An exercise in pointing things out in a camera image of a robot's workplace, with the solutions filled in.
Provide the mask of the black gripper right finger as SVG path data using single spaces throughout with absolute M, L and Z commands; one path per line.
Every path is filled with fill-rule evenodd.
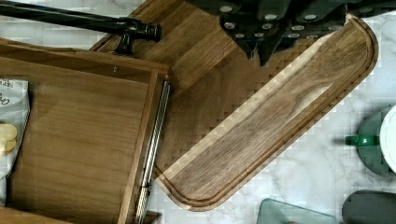
M 346 15 L 370 18 L 395 10 L 395 0 L 258 0 L 258 19 L 272 24 L 258 47 L 261 66 L 297 38 L 315 39 L 343 28 Z

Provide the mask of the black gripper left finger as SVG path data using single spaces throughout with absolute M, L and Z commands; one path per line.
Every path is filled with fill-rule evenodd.
M 186 0 L 204 12 L 219 17 L 223 31 L 251 60 L 269 60 L 274 52 L 289 47 L 284 36 L 289 0 Z

